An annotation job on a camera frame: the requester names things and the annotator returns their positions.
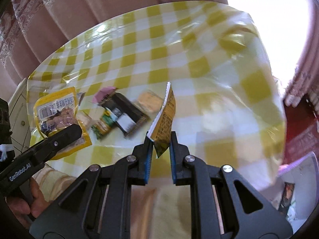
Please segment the packaged cookie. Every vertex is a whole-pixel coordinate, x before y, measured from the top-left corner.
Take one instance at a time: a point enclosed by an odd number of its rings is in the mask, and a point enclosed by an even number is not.
[[[76,118],[77,111],[78,99],[74,87],[48,94],[35,103],[35,124],[43,138],[52,136],[72,124],[78,124],[82,129],[82,137],[59,151],[52,160],[69,156],[92,144],[83,123]]]

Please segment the discarded wrapper in bin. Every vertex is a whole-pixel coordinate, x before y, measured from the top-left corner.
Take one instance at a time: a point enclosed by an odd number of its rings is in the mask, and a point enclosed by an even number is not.
[[[160,157],[169,147],[175,111],[175,97],[171,83],[168,82],[162,107],[147,133],[147,137],[154,142],[157,157]]]

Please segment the yellow and white plastic tablecloth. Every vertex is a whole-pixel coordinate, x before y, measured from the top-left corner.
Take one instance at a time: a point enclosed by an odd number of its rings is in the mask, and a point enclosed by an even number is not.
[[[247,13],[208,1],[174,2],[107,20],[49,56],[28,79],[31,144],[40,140],[33,119],[38,98],[66,87],[93,95],[115,86],[134,101],[144,90],[164,97],[170,81],[176,99],[172,130],[178,142],[207,164],[235,167],[257,189],[277,175],[286,123],[266,51]],[[53,168],[78,176],[106,166],[143,143],[151,122],[132,138],[119,129],[60,160]],[[172,183],[169,153],[153,157],[151,180]]]

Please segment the table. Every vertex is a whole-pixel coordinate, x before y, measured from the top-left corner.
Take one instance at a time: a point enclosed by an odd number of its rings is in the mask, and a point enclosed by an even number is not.
[[[33,106],[41,96],[75,86],[86,93],[80,110],[89,113],[102,87],[116,86],[134,101],[146,89],[164,97],[167,81],[176,98],[173,130],[191,154],[232,165],[257,189],[275,179],[286,123],[267,54],[250,16],[215,2],[139,9],[58,49],[28,78],[31,144],[40,140]],[[150,125],[130,139],[119,129],[102,141],[90,132],[92,146],[49,164],[75,176],[91,164],[113,164],[143,142]],[[151,183],[172,183],[170,175],[168,152],[153,159]]]

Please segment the pink curtain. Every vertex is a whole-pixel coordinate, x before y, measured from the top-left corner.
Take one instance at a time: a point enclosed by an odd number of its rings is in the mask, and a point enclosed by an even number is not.
[[[0,18],[0,97],[90,27],[146,6],[185,0],[11,0]],[[209,0],[227,4],[227,0]]]
[[[319,113],[319,7],[314,0],[308,0],[308,4],[312,16],[308,37],[296,64],[295,75],[286,88],[285,104],[296,107],[308,93]]]

